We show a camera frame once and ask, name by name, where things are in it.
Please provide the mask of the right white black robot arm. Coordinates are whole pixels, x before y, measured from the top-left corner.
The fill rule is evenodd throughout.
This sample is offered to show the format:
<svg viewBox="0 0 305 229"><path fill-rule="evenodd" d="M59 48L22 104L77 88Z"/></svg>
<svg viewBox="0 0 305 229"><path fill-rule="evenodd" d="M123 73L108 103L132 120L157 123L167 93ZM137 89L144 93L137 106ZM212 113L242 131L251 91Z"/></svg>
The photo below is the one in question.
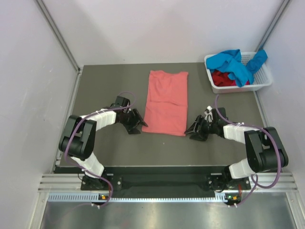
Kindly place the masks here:
<svg viewBox="0 0 305 229"><path fill-rule="evenodd" d="M229 189L235 188L242 178L253 178L257 173L275 170L276 175L270 185L258 184L260 188L272 188L280 178L281 169L289 162L275 128L259 128L231 122L223 107L207 107L204 115L198 115L192 125L185 130L185 134L192 140L202 142L210 135L217 135L245 145L246 158L226 166L222 172L223 185Z"/></svg>

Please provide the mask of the pink t shirt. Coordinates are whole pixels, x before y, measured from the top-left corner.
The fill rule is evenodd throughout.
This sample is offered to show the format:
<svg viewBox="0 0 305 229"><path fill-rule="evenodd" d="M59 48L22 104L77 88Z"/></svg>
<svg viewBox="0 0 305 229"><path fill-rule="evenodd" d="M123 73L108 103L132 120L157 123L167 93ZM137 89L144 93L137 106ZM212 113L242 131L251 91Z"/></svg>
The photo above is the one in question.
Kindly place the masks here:
<svg viewBox="0 0 305 229"><path fill-rule="evenodd" d="M142 131L185 136L188 111L188 72L150 71Z"/></svg>

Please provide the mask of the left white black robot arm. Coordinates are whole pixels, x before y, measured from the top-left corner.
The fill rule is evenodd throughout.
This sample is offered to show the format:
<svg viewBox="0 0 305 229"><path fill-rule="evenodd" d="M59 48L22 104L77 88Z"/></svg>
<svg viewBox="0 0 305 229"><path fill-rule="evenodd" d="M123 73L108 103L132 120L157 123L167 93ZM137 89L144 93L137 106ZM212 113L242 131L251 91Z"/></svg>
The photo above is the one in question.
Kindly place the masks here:
<svg viewBox="0 0 305 229"><path fill-rule="evenodd" d="M106 175L104 166L94 154L96 132L113 124L122 124L128 134L140 134L138 126L147 127L136 108L131 108L131 101L121 95L110 106L88 115L69 116L59 142L59 150L64 157L69 156L84 172L82 180L87 185L101 190L107 186L111 191L112 185Z"/></svg>

